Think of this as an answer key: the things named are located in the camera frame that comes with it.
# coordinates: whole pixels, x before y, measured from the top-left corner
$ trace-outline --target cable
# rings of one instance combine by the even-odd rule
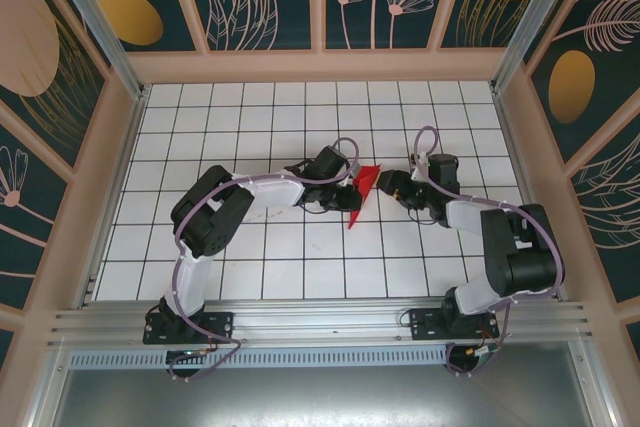
[[[178,226],[178,228],[175,231],[175,242],[176,242],[176,245],[178,246],[178,249],[180,250],[180,255],[178,256],[178,260],[176,261],[176,266],[173,269],[173,275],[171,277],[171,295],[173,297],[173,302],[175,303],[176,310],[178,311],[178,315],[180,315],[182,320],[184,320],[184,322],[189,327],[191,327],[196,332],[199,332],[199,333],[205,335],[207,337],[207,339],[215,339],[215,340],[217,340],[219,342],[233,343],[236,346],[230,352],[228,352],[227,354],[223,355],[211,367],[207,367],[206,369],[201,369],[198,372],[196,372],[195,374],[193,374],[191,377],[178,377],[176,375],[176,373],[173,370],[176,362],[178,362],[179,360],[184,360],[184,358],[185,358],[184,356],[181,356],[183,358],[177,357],[169,365],[169,373],[171,374],[171,377],[172,377],[172,379],[174,381],[182,380],[183,382],[190,382],[192,380],[201,379],[202,377],[210,374],[215,369],[217,369],[219,365],[221,365],[224,362],[226,362],[227,359],[229,359],[232,355],[234,355],[240,349],[240,347],[242,346],[242,343],[237,339],[229,339],[228,337],[223,337],[222,335],[214,334],[214,333],[209,332],[208,330],[205,330],[202,327],[200,327],[198,324],[193,322],[187,316],[187,314],[185,313],[184,309],[182,308],[182,305],[180,304],[180,299],[178,298],[178,276],[180,274],[180,268],[182,267],[182,261],[184,260],[185,254],[186,254],[186,246],[182,243],[181,237],[182,237],[182,233],[184,232],[184,229],[186,228],[186,226],[189,223],[189,221],[193,218],[194,215],[196,215],[196,213],[207,202],[209,202],[209,200],[211,200],[213,197],[218,195],[223,190],[228,189],[229,187],[233,187],[235,185],[248,184],[248,183],[252,183],[252,182],[256,182],[256,181],[260,181],[260,180],[273,180],[273,179],[292,180],[292,181],[295,181],[295,182],[301,182],[303,184],[311,184],[311,185],[324,185],[324,184],[332,184],[332,183],[340,182],[340,181],[346,179],[349,175],[351,175],[351,173],[353,172],[355,167],[358,165],[358,160],[360,159],[360,148],[358,147],[358,144],[356,143],[356,141],[353,140],[350,137],[340,137],[338,140],[336,140],[333,143],[333,147],[339,145],[341,141],[346,141],[346,142],[351,143],[353,145],[354,149],[355,149],[355,154],[354,154],[353,161],[351,162],[351,164],[349,165],[349,167],[346,169],[346,171],[343,174],[340,174],[340,175],[338,175],[338,176],[336,176],[336,177],[334,177],[332,179],[327,179],[327,180],[303,179],[303,178],[300,178],[300,177],[296,177],[295,175],[287,175],[287,174],[283,174],[283,173],[262,174],[262,175],[257,175],[255,177],[241,177],[241,178],[237,178],[237,179],[232,179],[232,180],[230,180],[228,182],[225,182],[224,184],[219,185],[218,187],[213,189],[211,192],[209,192],[207,195],[205,195],[189,211],[189,213],[182,220],[182,222],[180,223],[180,225]],[[189,355],[186,358],[194,358],[194,357],[195,358],[200,358],[200,357],[204,357],[206,355],[208,355],[208,354],[206,354],[206,353],[205,354],[195,354],[195,355]]]

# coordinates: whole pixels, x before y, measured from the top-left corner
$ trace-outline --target red triangular piece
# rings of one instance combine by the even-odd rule
[[[363,165],[360,167],[360,172],[355,179],[353,179],[353,185],[356,186],[358,192],[362,195],[362,205],[364,205],[365,200],[369,196],[369,192],[373,188],[373,185],[378,180],[378,175],[380,175],[380,166],[379,165]],[[356,220],[358,219],[358,215],[360,211],[351,212],[351,216],[349,218],[349,229],[353,227]]]

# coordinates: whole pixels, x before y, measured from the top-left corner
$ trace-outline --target white grid mat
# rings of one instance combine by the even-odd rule
[[[444,151],[460,158],[463,193],[519,205],[491,102],[485,82],[154,85],[93,298],[164,294],[177,255],[169,213],[211,165],[277,171],[338,136],[358,142],[363,165],[407,170],[417,130],[435,125]],[[348,218],[252,212],[218,256],[208,298],[441,296],[483,271],[479,238],[419,225],[375,190],[351,230]]]

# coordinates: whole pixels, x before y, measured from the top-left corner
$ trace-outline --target enclosure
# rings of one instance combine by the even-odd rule
[[[3,421],[637,425],[636,1],[0,0]],[[452,375],[455,339],[403,322],[485,278],[487,244],[374,187],[355,222],[249,211],[203,284],[242,347],[172,383],[186,347],[143,343],[145,315],[195,182],[343,137],[408,172],[425,125],[462,194],[541,204],[562,255],[556,295],[497,313],[495,360]]]

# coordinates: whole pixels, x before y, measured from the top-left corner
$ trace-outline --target black mounting plate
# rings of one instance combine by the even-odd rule
[[[171,345],[171,344],[207,344],[209,341],[204,334],[194,333],[190,339],[184,337],[171,337],[165,335],[160,326],[163,323],[162,314],[154,312],[147,315],[147,327],[145,328],[142,343],[145,345]],[[231,338],[233,334],[232,312],[205,312],[202,314],[198,325],[214,334]]]
[[[483,330],[495,339],[500,336],[500,329],[498,329],[494,314],[464,316],[458,320],[455,329],[447,327],[442,310],[439,308],[411,309],[408,315],[413,340],[480,340]]]

